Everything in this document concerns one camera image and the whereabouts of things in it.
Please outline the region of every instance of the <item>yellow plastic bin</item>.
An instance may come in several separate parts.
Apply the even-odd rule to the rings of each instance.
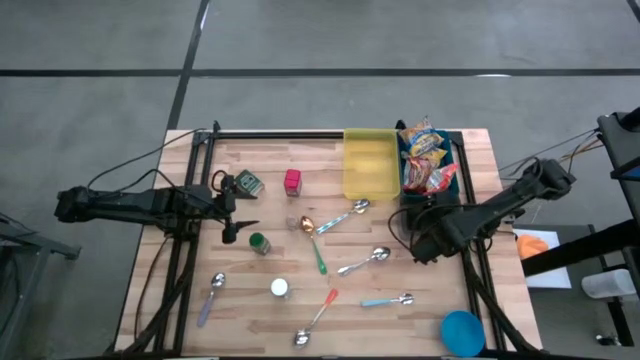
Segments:
[[[343,190],[347,199],[391,200],[400,193],[394,129],[345,129]]]

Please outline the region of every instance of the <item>green can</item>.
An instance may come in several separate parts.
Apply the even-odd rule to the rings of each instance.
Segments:
[[[260,255],[267,255],[269,250],[271,250],[271,243],[260,233],[251,234],[249,237],[249,246]]]

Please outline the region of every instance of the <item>red cube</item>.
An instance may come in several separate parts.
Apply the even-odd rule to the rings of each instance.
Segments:
[[[302,176],[299,170],[289,169],[284,177],[284,191],[287,196],[300,196]]]

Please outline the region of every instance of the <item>butcher block tabletop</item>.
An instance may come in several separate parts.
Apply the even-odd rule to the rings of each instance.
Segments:
[[[458,130],[463,134],[471,179],[478,202],[502,190],[486,129]],[[166,141],[186,131],[169,131]],[[183,184],[191,136],[164,150],[159,169],[176,185]],[[387,229],[397,200],[372,201],[363,214],[352,214],[322,235],[316,242],[328,274],[318,271],[312,243],[301,230],[287,229],[288,215],[308,216],[316,226],[342,215],[353,202],[343,196],[342,140],[217,140],[213,167],[237,175],[248,169],[265,188],[257,200],[236,202],[234,221],[259,220],[242,229],[238,240],[222,244],[222,225],[204,221],[185,327],[182,355],[209,356],[428,356],[449,354],[440,341],[440,323],[454,310],[469,310],[460,256],[440,257],[438,263],[415,264],[411,254],[398,244]],[[283,180],[287,169],[302,173],[299,198],[287,197]],[[464,199],[464,184],[461,198]],[[158,177],[154,185],[169,184]],[[271,251],[260,256],[249,247],[249,236],[262,233]],[[164,241],[157,228],[144,228],[139,251],[118,330],[116,350],[133,341],[136,306],[151,262]],[[149,322],[160,305],[169,262],[170,244],[163,248],[145,295],[139,329]],[[386,246],[390,257],[340,277],[337,270],[367,258],[374,248]],[[540,337],[518,258],[513,236],[498,233],[488,253],[498,303],[514,325],[534,346]],[[224,287],[215,294],[205,326],[196,326],[200,310],[209,295],[212,276],[226,274]],[[288,299],[270,292],[275,278],[291,287]],[[338,297],[311,333],[309,344],[296,349],[293,337],[308,326],[329,291]],[[360,307],[360,301],[392,298],[408,292],[411,305],[393,304]],[[165,346],[171,346],[177,308],[169,321]],[[487,346],[494,348],[490,321],[482,307]]]

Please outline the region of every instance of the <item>metal spoon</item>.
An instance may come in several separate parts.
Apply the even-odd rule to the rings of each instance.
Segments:
[[[393,304],[394,302],[400,303],[402,305],[413,304],[413,295],[404,293],[395,299],[365,300],[360,302],[360,306],[369,307],[378,305],[389,305]]]
[[[386,260],[389,257],[390,254],[391,254],[391,249],[389,249],[388,247],[376,248],[375,250],[373,250],[373,254],[371,254],[371,256],[369,256],[366,260],[361,261],[361,262],[359,262],[357,264],[354,264],[354,265],[349,265],[349,266],[345,266],[343,268],[340,268],[338,270],[338,275],[347,276],[353,270],[359,268],[360,266],[368,263],[371,260],[375,260],[375,261]]]
[[[318,270],[320,274],[325,275],[327,273],[327,266],[322,261],[322,256],[320,255],[320,250],[318,250],[318,245],[316,245],[316,240],[313,238],[313,230],[315,229],[315,225],[313,221],[306,216],[300,218],[300,227],[304,232],[309,234],[311,238],[311,243],[313,244],[313,251],[316,253],[316,262],[318,263]]]
[[[333,225],[339,223],[340,221],[344,220],[347,218],[347,216],[355,213],[358,214],[362,214],[363,212],[365,212],[365,210],[367,210],[367,208],[369,207],[369,205],[371,205],[371,203],[369,202],[369,200],[367,199],[362,199],[362,200],[358,200],[356,202],[353,203],[353,209],[349,210],[348,213],[337,217],[331,221],[329,221],[328,223],[322,225],[321,227],[318,228],[318,230],[316,230],[316,233],[318,235],[322,234],[323,232],[329,230],[329,228],[331,228]]]
[[[209,311],[211,311],[211,305],[213,305],[213,293],[215,289],[222,287],[224,285],[225,276],[223,273],[217,273],[211,279],[211,292],[209,293],[209,297],[207,301],[202,306],[202,310],[200,310],[200,316],[198,317],[198,327],[203,327],[207,322],[207,317],[209,316]]]
[[[327,296],[327,299],[324,301],[324,305],[322,305],[322,308],[320,308],[320,311],[318,311],[318,314],[316,315],[316,317],[313,318],[313,321],[311,321],[311,324],[309,324],[309,326],[307,326],[306,328],[298,330],[296,332],[296,335],[293,337],[293,346],[300,349],[305,347],[309,343],[309,339],[311,338],[311,329],[313,329],[313,327],[318,322],[318,319],[320,319],[320,316],[322,315],[322,313],[324,313],[324,311],[327,310],[329,305],[331,305],[331,302],[333,302],[333,300],[337,296],[338,296],[338,290],[331,289],[331,291],[329,292],[329,295]]]

